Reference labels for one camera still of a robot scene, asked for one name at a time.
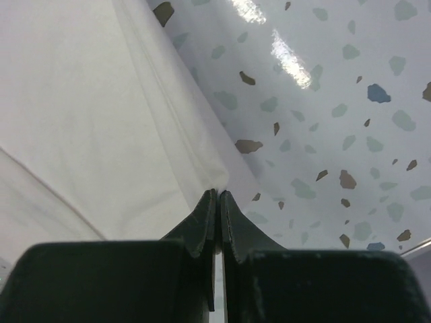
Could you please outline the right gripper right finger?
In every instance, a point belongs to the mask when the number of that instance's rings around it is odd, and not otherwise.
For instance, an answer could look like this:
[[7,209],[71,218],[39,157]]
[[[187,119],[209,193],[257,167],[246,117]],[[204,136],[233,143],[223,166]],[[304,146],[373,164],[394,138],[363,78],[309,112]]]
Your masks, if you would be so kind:
[[220,196],[227,322],[429,322],[408,263],[367,250],[289,250]]

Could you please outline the aluminium frame rail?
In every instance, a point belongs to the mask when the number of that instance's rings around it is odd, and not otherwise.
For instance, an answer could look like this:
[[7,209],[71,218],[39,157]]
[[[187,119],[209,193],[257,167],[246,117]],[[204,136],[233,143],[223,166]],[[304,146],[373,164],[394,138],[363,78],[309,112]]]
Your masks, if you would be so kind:
[[418,250],[420,250],[422,248],[425,248],[428,245],[430,245],[430,241],[431,241],[431,238],[428,238],[427,240],[424,240],[424,241],[420,242],[417,246],[415,246],[413,248],[410,248],[409,250],[406,250],[406,251],[400,253],[400,255],[401,256],[407,256],[407,255],[409,255],[409,254],[411,254],[413,252],[416,252],[416,251],[418,251]]

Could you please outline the white t-shirt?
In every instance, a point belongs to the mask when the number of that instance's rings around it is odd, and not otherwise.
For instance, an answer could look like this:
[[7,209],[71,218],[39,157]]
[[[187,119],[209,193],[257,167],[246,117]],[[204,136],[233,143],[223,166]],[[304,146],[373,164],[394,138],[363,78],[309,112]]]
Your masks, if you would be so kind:
[[143,1],[1,2],[1,257],[157,240],[257,183]]

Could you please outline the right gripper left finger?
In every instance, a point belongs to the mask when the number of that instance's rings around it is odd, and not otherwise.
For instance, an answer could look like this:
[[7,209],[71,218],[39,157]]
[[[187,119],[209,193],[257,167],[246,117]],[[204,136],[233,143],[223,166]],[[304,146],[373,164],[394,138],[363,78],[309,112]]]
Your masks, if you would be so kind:
[[159,240],[37,244],[1,292],[2,322],[207,322],[217,193]]

